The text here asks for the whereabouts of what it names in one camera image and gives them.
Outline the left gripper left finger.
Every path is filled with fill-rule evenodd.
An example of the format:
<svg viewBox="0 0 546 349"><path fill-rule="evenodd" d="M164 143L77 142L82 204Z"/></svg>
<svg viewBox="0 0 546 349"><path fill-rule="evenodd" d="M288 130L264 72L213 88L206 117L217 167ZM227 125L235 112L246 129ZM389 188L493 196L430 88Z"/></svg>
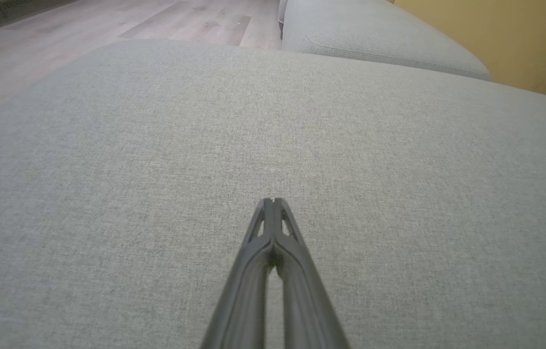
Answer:
<svg viewBox="0 0 546 349"><path fill-rule="evenodd" d="M271 203L256 205L200 349L264 349L271 234L259 231Z"/></svg>

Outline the large grey seat cushion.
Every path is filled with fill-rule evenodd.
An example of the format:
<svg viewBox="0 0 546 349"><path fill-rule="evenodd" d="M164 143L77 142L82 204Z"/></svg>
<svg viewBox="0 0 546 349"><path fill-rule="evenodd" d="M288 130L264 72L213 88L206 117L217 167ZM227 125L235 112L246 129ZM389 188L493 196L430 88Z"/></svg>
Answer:
<svg viewBox="0 0 546 349"><path fill-rule="evenodd" d="M199 347L264 197L353 349L546 349L546 95L171 40L0 108L0 348Z"/></svg>

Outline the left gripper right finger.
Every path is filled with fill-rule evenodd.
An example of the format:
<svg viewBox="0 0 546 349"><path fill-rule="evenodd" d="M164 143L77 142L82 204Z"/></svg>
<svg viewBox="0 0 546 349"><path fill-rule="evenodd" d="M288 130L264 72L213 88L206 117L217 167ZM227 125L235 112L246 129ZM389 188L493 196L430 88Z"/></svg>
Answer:
<svg viewBox="0 0 546 349"><path fill-rule="evenodd" d="M273 234L283 283L285 349L351 349L288 203L274 200L280 228Z"/></svg>

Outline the grey sofa seat cushion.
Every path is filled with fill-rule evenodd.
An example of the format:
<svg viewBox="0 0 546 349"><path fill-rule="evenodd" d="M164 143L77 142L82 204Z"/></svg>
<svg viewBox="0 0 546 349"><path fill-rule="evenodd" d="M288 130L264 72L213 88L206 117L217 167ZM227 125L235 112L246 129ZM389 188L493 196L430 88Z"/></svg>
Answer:
<svg viewBox="0 0 546 349"><path fill-rule="evenodd" d="M388 0L280 0L279 25L286 51L490 80L468 49Z"/></svg>

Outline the large yellow sofa backrest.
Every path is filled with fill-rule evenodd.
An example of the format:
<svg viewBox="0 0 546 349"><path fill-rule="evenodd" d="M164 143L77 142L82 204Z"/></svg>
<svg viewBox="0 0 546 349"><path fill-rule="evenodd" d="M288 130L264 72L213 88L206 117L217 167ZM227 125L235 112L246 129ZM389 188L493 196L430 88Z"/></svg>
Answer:
<svg viewBox="0 0 546 349"><path fill-rule="evenodd" d="M394 0L474 53L494 82L546 95L546 0Z"/></svg>

